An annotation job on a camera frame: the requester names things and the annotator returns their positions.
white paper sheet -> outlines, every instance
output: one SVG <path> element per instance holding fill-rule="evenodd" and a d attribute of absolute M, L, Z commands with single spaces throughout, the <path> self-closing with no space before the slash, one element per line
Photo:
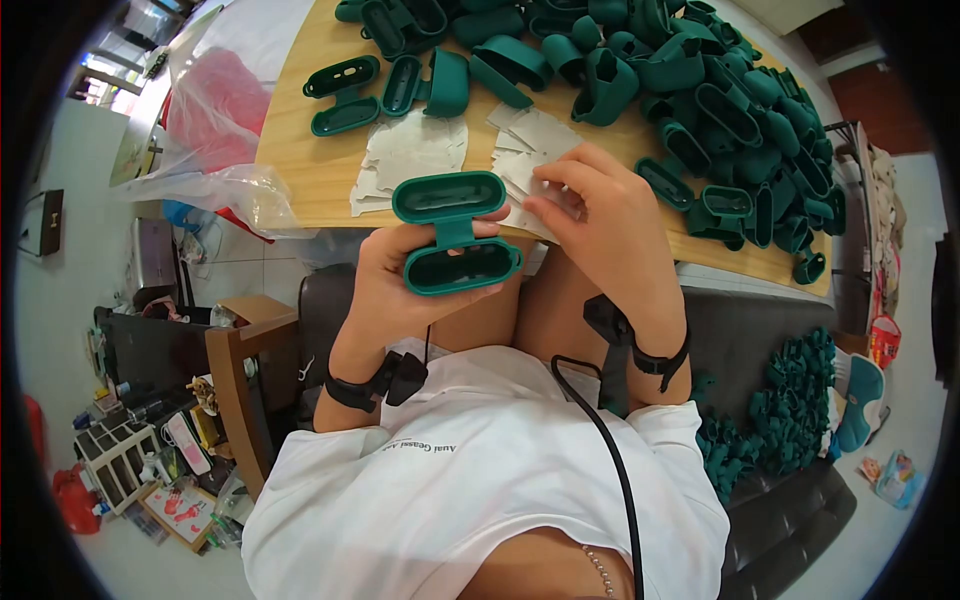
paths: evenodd
<path fill-rule="evenodd" d="M 370 129 L 367 154 L 350 190 L 350 214 L 391 208 L 393 190 L 406 180 L 461 171 L 467 144 L 463 117 L 430 117 L 422 108 L 399 119 L 381 116 Z"/>
<path fill-rule="evenodd" d="M 487 118 L 488 125 L 500 129 L 493 149 L 491 171 L 503 180 L 507 189 L 510 215 L 503 225 L 526 229 L 556 243 L 556 239 L 533 214 L 523 210 L 527 196 L 543 196 L 562 207 L 574 219 L 580 211 L 573 208 L 579 198 L 568 189 L 557 189 L 534 177 L 535 167 L 556 160 L 583 141 L 574 130 L 552 115 L 536 108 L 516 110 L 500 105 Z"/>

person's left hand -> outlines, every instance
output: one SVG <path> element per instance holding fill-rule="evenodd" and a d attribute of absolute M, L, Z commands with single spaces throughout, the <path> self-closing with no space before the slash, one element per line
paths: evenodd
<path fill-rule="evenodd" d="M 477 238 L 492 237 L 500 231 L 501 221 L 510 207 L 478 217 L 473 221 Z M 502 283 L 444 296 L 418 296 L 403 282 L 407 254 L 436 239 L 432 225 L 404 224 L 381 228 L 364 240 L 357 263 L 353 303 L 337 346 L 384 348 L 408 336 L 422 335 L 427 326 L 465 306 L 499 292 Z"/>

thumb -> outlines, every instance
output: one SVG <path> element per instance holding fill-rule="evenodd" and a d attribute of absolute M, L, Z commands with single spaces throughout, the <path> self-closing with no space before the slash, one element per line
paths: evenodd
<path fill-rule="evenodd" d="M 523 209 L 531 212 L 540 219 L 543 226 L 550 229 L 557 240 L 563 244 L 564 240 L 573 237 L 577 222 L 565 210 L 543 196 L 527 196 L 523 201 Z"/>

red handprint artwork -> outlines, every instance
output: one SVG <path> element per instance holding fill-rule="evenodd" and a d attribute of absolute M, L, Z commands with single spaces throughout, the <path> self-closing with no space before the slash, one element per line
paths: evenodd
<path fill-rule="evenodd" d="M 163 505 L 163 512 L 167 515 L 175 515 L 180 504 L 183 504 L 183 500 L 180 498 L 180 490 L 173 489 L 170 492 L 170 497 L 167 498 L 166 504 Z"/>
<path fill-rule="evenodd" d="M 181 521 L 186 521 L 188 518 L 193 518 L 200 515 L 200 503 L 194 504 L 187 510 L 183 511 L 179 515 L 174 517 L 174 522 L 179 523 Z"/>

picture frame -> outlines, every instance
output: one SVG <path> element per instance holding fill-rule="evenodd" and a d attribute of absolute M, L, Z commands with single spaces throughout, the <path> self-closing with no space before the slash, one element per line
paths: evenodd
<path fill-rule="evenodd" d="M 204 547 L 217 502 L 210 493 L 189 483 L 175 483 L 167 490 L 154 483 L 137 497 L 137 502 L 171 537 L 195 554 Z"/>

